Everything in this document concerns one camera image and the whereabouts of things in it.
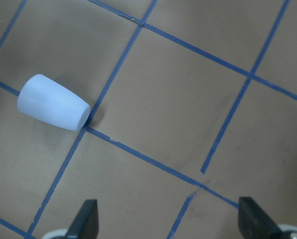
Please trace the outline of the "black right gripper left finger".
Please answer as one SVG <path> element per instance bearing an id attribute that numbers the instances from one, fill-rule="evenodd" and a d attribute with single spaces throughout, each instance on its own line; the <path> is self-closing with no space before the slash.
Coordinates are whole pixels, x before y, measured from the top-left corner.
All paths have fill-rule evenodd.
<path id="1" fill-rule="evenodd" d="M 66 239 L 96 239 L 99 233 L 98 204 L 96 199 L 85 200 L 70 225 Z"/>

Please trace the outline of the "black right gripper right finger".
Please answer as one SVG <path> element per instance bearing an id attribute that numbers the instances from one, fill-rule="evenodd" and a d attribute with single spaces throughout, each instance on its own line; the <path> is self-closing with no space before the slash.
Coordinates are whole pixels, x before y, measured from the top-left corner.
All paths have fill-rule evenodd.
<path id="1" fill-rule="evenodd" d="M 280 239 L 283 231 L 251 197 L 240 197 L 238 229 L 244 239 Z"/>

